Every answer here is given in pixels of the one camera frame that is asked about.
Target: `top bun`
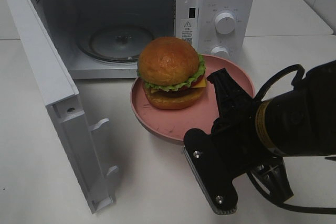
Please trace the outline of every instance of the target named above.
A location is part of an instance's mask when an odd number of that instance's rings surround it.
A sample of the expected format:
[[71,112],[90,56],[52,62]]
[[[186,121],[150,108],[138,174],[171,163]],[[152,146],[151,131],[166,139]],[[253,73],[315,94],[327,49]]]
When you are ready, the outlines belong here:
[[194,75],[199,62],[197,52],[189,43],[175,37],[161,37],[142,50],[138,71],[146,82],[169,86]]

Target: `warning label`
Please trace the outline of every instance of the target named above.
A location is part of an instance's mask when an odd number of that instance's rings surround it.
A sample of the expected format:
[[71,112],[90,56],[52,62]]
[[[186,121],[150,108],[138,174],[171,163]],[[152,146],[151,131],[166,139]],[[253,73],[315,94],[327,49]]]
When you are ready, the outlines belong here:
[[189,44],[192,44],[195,29],[196,25],[194,19],[181,19],[180,38],[187,41]]

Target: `lettuce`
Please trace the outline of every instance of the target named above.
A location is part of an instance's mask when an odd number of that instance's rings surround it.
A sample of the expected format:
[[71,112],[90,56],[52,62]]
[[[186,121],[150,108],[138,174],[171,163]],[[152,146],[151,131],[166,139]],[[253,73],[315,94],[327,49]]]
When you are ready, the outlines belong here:
[[198,71],[193,76],[189,77],[185,82],[182,82],[176,85],[170,85],[170,86],[160,86],[160,85],[155,85],[149,82],[145,82],[146,88],[162,89],[164,91],[177,91],[179,88],[183,86],[187,86],[189,88],[192,82],[197,81],[197,79],[205,73],[205,61],[203,59],[203,56],[198,55],[198,58],[200,60]]

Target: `bottom bun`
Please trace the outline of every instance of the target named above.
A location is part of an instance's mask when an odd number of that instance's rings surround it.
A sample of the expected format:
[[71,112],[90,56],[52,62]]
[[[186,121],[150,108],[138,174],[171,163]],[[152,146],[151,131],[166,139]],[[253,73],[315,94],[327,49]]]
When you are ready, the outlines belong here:
[[151,88],[143,85],[145,95],[151,105],[163,110],[179,110],[193,105],[203,94],[205,88],[191,88],[177,92],[159,91],[151,93]]

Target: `white microwave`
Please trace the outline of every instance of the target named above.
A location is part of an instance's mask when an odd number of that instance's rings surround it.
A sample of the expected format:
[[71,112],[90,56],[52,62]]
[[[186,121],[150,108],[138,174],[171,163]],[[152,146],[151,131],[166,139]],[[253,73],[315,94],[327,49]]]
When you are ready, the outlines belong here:
[[135,78],[162,36],[235,61],[253,0],[7,0],[45,107],[92,212],[112,203],[109,120],[88,125],[73,79]]

